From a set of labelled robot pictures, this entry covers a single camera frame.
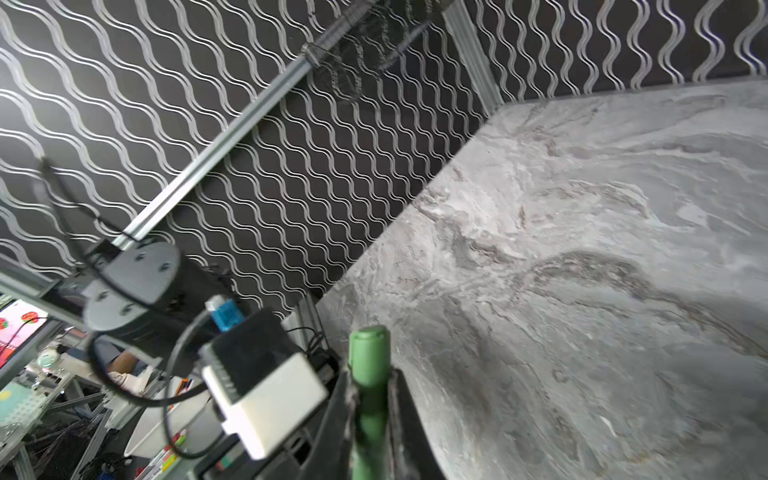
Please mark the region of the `green pen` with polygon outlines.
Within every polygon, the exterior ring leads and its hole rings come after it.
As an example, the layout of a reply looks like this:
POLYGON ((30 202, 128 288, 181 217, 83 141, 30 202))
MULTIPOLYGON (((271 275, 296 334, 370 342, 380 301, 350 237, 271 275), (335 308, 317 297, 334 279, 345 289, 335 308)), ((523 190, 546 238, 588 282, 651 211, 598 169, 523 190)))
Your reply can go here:
POLYGON ((383 479, 391 373, 389 330, 374 325, 351 333, 348 366, 357 392, 352 479, 383 479))

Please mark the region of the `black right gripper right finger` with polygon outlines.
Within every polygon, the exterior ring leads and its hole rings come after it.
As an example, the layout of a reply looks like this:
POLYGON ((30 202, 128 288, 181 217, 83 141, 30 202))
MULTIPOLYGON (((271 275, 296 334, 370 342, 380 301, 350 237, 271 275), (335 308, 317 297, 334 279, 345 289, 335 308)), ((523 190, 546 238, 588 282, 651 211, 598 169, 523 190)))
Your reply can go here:
POLYGON ((392 479, 443 480, 404 373, 393 369, 387 386, 389 470, 392 479))

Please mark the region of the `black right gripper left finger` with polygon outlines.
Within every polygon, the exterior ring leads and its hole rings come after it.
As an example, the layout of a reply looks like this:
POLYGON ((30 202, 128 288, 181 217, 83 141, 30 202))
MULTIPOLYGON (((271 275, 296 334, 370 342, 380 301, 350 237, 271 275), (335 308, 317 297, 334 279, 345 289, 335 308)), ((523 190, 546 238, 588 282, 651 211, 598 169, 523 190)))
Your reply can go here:
POLYGON ((358 406, 357 386, 351 373, 343 371, 328 401, 314 445, 300 469, 298 479, 352 478, 358 406))

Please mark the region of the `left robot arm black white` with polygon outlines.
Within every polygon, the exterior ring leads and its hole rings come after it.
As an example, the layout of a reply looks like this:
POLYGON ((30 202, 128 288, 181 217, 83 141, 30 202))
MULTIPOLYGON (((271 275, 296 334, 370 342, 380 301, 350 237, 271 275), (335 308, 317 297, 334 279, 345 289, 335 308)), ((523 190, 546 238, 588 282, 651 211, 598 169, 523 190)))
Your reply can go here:
POLYGON ((108 337, 120 340, 164 368, 178 337, 221 295, 244 313, 252 311, 236 296, 227 271, 206 268, 175 245, 155 242, 119 250, 104 241, 87 252, 88 263, 57 282, 53 292, 79 314, 94 343, 84 348, 91 363, 108 366, 100 351, 108 337))

